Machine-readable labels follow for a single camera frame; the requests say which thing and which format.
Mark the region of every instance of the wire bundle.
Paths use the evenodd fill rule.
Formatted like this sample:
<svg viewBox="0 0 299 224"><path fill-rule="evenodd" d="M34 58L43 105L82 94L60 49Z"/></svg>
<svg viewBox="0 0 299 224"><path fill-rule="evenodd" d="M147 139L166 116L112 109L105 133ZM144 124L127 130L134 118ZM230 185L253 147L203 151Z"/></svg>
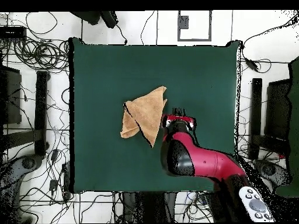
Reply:
<svg viewBox="0 0 299 224"><path fill-rule="evenodd" d="M193 223L195 221L207 220L211 223L210 218L212 217L210 209L205 205L205 193L202 192L187 192L187 197L185 199L185 208L181 213L175 213L175 215L183 216L182 222L185 222L185 219L188 220L188 223Z"/></svg>

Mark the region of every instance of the cable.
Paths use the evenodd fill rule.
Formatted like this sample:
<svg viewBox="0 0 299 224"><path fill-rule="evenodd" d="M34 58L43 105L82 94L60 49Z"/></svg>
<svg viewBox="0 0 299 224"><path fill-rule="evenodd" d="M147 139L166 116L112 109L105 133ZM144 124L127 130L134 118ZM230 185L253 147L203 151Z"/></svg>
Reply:
<svg viewBox="0 0 299 224"><path fill-rule="evenodd" d="M122 32L122 30L120 29L119 25L116 25L116 26L119 28L119 30L120 30L120 34L121 34L121 36L123 36L123 38L124 38L124 45L126 45L126 44L128 43L127 38L124 37L123 32Z"/></svg>
<svg viewBox="0 0 299 224"><path fill-rule="evenodd" d="M64 102L64 104L69 105L69 103L65 102L65 100L63 99L63 94L69 90L69 87L65 90L63 90L62 94L61 94L61 100Z"/></svg>
<svg viewBox="0 0 299 224"><path fill-rule="evenodd" d="M95 201L96 201L96 199L98 197L111 197L111 196L112 195L98 195L98 196L96 196L95 199L92 201L91 205L87 209L85 209L84 211L82 211L82 213L81 213L81 220L79 220L79 223L82 224L82 222L83 222L83 213L86 212L87 210L89 210L93 206L93 204L95 203Z"/></svg>
<svg viewBox="0 0 299 224"><path fill-rule="evenodd" d="M147 21L145 22L144 27L143 27L143 29L142 29L142 32L141 32L141 34L140 34L140 39L141 39L141 42L142 42L143 45L144 45L143 40L142 40L142 34L143 34L143 31L144 31L144 29L145 29L145 26L147 25L148 20L153 16L154 13L155 13L155 10L152 12L152 14L149 16L149 18L148 18Z"/></svg>
<svg viewBox="0 0 299 224"><path fill-rule="evenodd" d="M156 22L157 35L156 35L156 46L158 45L158 21L159 21L159 11L157 10L157 22Z"/></svg>
<svg viewBox="0 0 299 224"><path fill-rule="evenodd" d="M247 40L245 40L245 42L243 43L243 46L242 46L242 55L244 57L244 60L246 62L246 64L248 65L248 67L250 67L251 69L253 69L254 71L256 71L257 73L266 73L270 70L271 66L272 66L272 63L269 59L267 58L264 58L264 59L260 59L260 60L257 60L257 61L252 61L250 59L248 59L247 57L244 56L244 48L245 48L245 44L248 40L254 38L254 37L257 37L257 36L260 36L260 35L263 35L263 34L267 34L268 32L270 31L273 31L273 30L276 30L276 29L282 29L283 27L289 27L289 26L292 26L294 24L298 23L298 14L294 15L290 20L288 20L285 24L281 25L281 26L277 26L277 27L272 27L271 29L267 29L266 31L263 31L259 34L256 34L254 36L251 36L250 38L248 38ZM267 70L267 71L264 71L264 72L260 72L259 69L257 68L257 65L256 65L256 62L259 63L259 61L262 61L262 60L268 60L270 62L270 68Z"/></svg>
<svg viewBox="0 0 299 224"><path fill-rule="evenodd" d="M33 31L33 30L29 27L29 25L28 25L28 16L29 16L31 13L36 13L36 12L29 12L29 13L26 15L26 18L25 18L26 26L27 26L28 30L29 30L29 31L30 31L30 32L31 32L37 39L39 39L39 38L36 36L36 34L37 34L37 35L47 34L47 33L51 32L51 31L57 26L57 24L58 24L58 21L57 21L56 17L55 17L51 12L48 12L48 13L55 19L55 25L54 25L54 27L52 27L49 31L46 31L46 32L44 32L44 33L37 33L37 32L35 32L35 31Z"/></svg>
<svg viewBox="0 0 299 224"><path fill-rule="evenodd" d="M294 20L294 22L293 22L292 24L290 24L290 25L287 26L287 24L288 24L290 21L292 21L293 19L295 19L295 18L297 18L297 17L298 17L298 14L294 15L291 19L289 19L285 24L283 24L283 25L281 25L281 26L272 27L272 28L270 28L270 29L267 29L266 31L263 31L263 32L259 33L259 34L253 35L253 36L251 36L250 38L248 38L247 40L245 40L244 43L243 43L243 49L242 49L242 55L243 55L243 57L246 58L246 57L244 56L244 48L245 48L245 44L246 44L246 42L247 42L248 40L250 40L250 39L252 39L252 38L254 38L254 37L260 36L260 35L262 35L262 34L266 34L266 33L270 32L270 31L275 30L275 29L281 29L281 28L283 28L283 27L289 27L289 26L291 26L291 25L293 25L293 24L296 24L296 23L298 23L298 20Z"/></svg>

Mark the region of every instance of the folded cloth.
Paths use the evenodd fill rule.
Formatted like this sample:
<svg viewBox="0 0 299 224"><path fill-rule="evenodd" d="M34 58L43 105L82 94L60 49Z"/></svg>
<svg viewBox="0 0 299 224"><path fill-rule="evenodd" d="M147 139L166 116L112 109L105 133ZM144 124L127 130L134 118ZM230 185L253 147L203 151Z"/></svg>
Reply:
<svg viewBox="0 0 299 224"><path fill-rule="evenodd" d="M122 138L134 136L139 130L151 147L154 146L161 124L163 100L166 87L161 86L151 93L124 103Z"/></svg>

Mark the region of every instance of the remote button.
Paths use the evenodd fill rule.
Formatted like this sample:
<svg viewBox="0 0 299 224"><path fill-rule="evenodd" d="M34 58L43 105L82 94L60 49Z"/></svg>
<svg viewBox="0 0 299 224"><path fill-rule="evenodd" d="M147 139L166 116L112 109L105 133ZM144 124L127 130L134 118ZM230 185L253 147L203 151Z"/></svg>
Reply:
<svg viewBox="0 0 299 224"><path fill-rule="evenodd" d="M249 203L249 207L254 211L263 212L263 213L265 213L267 210L266 205L261 200L258 199L251 200Z"/></svg>
<svg viewBox="0 0 299 224"><path fill-rule="evenodd" d="M267 220L270 220L270 216L268 214L264 214L264 217L267 219Z"/></svg>
<svg viewBox="0 0 299 224"><path fill-rule="evenodd" d="M261 213L255 213L255 217L258 218L258 219L262 219L263 216Z"/></svg>

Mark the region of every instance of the black monitor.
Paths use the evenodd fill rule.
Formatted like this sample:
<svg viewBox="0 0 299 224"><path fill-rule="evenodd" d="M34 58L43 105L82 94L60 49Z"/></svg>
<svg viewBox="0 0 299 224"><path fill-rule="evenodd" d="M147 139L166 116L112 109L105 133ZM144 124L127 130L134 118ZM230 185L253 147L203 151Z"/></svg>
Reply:
<svg viewBox="0 0 299 224"><path fill-rule="evenodd" d="M287 140L289 129L290 102L287 94L291 80L270 82L267 89L267 110L264 133L267 136Z"/></svg>

